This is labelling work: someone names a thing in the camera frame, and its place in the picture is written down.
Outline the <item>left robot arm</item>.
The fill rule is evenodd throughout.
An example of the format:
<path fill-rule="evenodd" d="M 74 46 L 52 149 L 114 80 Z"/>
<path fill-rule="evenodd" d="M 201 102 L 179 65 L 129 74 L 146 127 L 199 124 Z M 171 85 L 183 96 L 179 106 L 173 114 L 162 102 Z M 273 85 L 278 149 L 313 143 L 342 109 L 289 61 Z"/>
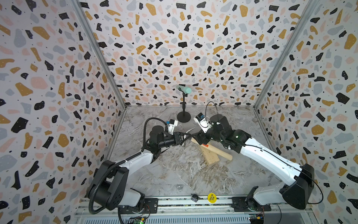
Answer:
<path fill-rule="evenodd" d="M 182 132 L 170 133 L 168 128 L 155 126 L 139 152 L 121 161 L 104 161 L 87 189 L 90 214 L 98 214 L 105 209 L 111 211 L 117 207 L 131 207 L 141 212 L 144 209 L 145 194 L 128 188 L 128 177 L 153 163 L 162 154 L 163 148 L 181 145 L 190 136 Z"/>

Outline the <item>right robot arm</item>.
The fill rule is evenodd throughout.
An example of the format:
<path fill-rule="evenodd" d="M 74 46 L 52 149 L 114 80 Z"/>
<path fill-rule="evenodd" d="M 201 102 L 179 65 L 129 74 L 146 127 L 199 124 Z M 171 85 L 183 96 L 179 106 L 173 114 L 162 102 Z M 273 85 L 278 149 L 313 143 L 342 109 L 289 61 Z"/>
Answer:
<path fill-rule="evenodd" d="M 279 184 L 253 187 L 244 201 L 246 208 L 257 211 L 274 203 L 286 203 L 300 210 L 306 208 L 315 185 L 312 166 L 299 165 L 281 157 L 247 132 L 234 130 L 227 118 L 221 114 L 207 120 L 205 115 L 200 113 L 194 121 L 201 127 L 201 131 L 193 135 L 200 145 L 206 145 L 210 141 L 219 142 L 224 148 L 255 160 L 280 178 Z"/>

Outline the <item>wooden block with nails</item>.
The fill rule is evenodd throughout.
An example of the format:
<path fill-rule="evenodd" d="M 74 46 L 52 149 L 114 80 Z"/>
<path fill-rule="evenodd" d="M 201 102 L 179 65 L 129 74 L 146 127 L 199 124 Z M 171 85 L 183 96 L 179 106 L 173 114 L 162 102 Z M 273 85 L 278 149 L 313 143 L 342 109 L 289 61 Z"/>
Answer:
<path fill-rule="evenodd" d="M 208 166 L 214 165 L 220 161 L 218 155 L 214 153 L 213 151 L 210 151 L 208 149 L 208 146 L 211 146 L 210 144 L 207 145 L 200 145 L 200 150 L 202 152 L 202 155 L 204 156 L 205 162 Z"/>

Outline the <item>wooden handle claw hammer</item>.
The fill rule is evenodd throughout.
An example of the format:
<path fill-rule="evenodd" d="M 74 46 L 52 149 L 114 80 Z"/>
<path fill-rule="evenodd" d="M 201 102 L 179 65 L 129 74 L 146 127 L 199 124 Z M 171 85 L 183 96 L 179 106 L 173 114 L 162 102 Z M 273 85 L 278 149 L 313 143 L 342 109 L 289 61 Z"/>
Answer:
<path fill-rule="evenodd" d="M 225 159 L 227 159 L 229 161 L 231 161 L 233 159 L 232 155 L 230 155 L 230 154 L 228 154 L 228 153 L 226 153 L 226 152 L 224 152 L 224 151 L 222 151 L 222 150 L 220 150 L 220 149 L 218 149 L 218 148 L 216 148 L 214 146 L 208 146 L 208 149 L 210 151 L 213 151 L 214 153 L 216 153 L 218 156 L 221 156 L 221 157 L 223 157 L 223 158 L 225 158 Z"/>

